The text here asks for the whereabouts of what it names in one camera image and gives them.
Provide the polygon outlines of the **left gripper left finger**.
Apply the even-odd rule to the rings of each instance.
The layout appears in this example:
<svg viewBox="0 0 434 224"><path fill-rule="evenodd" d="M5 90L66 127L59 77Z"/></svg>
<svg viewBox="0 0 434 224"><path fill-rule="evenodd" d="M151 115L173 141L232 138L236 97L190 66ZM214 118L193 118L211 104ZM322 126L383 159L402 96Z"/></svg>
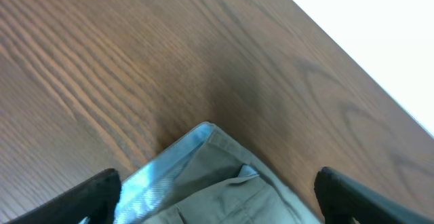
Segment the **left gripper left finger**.
<svg viewBox="0 0 434 224"><path fill-rule="evenodd" d="M117 170L108 168L65 191L47 203L9 222L25 223L113 223L121 194Z"/></svg>

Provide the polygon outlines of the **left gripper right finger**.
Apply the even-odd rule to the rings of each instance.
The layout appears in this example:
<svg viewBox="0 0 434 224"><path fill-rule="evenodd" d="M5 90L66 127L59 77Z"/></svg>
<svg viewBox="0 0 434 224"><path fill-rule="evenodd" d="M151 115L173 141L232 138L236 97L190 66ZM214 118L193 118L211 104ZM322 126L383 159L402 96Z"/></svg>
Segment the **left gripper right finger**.
<svg viewBox="0 0 434 224"><path fill-rule="evenodd" d="M323 167L314 182L326 224L426 223L433 221L393 202L333 168Z"/></svg>

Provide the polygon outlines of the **khaki shorts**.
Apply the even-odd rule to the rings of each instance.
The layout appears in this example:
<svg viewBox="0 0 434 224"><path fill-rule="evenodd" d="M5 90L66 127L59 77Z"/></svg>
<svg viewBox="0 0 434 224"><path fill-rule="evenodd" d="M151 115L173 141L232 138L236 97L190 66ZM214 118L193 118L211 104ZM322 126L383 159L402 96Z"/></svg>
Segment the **khaki shorts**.
<svg viewBox="0 0 434 224"><path fill-rule="evenodd" d="M319 223L252 152L203 122L129 176L114 223Z"/></svg>

